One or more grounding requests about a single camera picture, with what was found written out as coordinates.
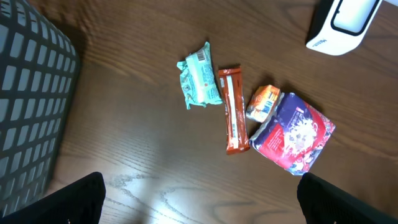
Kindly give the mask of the mint green snack packet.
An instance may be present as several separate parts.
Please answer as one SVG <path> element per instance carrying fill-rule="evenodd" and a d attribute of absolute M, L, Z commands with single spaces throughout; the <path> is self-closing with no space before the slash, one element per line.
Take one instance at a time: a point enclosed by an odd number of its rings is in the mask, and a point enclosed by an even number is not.
<path fill-rule="evenodd" d="M 191 105 L 206 107 L 207 104 L 220 105 L 220 97 L 213 72 L 210 43 L 177 63 L 180 85 L 189 110 Z"/>

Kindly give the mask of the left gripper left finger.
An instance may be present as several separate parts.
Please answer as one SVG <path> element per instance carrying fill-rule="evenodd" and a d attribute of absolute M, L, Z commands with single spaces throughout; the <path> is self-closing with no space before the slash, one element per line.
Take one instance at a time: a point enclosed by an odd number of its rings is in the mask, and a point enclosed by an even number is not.
<path fill-rule="evenodd" d="M 93 172 L 39 201 L 1 218 L 1 223 L 98 224 L 106 196 L 103 176 Z"/>

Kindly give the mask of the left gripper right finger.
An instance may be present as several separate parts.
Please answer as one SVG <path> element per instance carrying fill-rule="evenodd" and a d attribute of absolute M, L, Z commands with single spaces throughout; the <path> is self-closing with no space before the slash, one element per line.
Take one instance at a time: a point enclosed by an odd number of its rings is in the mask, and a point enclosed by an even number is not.
<path fill-rule="evenodd" d="M 308 224 L 397 224 L 397 219 L 309 172 L 298 184 L 297 198 Z"/>

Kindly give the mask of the purple red noodle packet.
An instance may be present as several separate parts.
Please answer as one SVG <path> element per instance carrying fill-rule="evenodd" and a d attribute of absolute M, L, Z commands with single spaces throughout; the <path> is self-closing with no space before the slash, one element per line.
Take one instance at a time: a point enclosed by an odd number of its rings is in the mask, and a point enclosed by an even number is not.
<path fill-rule="evenodd" d="M 272 116 L 249 139 L 261 155 L 292 175 L 308 172 L 336 126 L 295 93 L 285 94 Z"/>

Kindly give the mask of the orange snack bar wrapper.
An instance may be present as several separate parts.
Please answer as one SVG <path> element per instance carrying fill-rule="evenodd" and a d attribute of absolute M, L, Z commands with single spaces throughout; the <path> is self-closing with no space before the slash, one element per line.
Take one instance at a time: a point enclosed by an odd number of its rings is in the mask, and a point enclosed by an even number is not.
<path fill-rule="evenodd" d="M 218 70 L 218 75 L 226 115 L 226 154 L 246 152 L 250 145 L 246 129 L 241 66 Z"/>

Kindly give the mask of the small orange snack box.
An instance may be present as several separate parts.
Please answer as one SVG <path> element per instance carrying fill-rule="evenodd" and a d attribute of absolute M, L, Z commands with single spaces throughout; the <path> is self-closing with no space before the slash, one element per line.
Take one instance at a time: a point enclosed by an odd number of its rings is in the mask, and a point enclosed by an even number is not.
<path fill-rule="evenodd" d="M 263 123 L 271 114 L 280 96 L 280 90 L 272 85 L 260 86 L 246 109 L 246 117 Z"/>

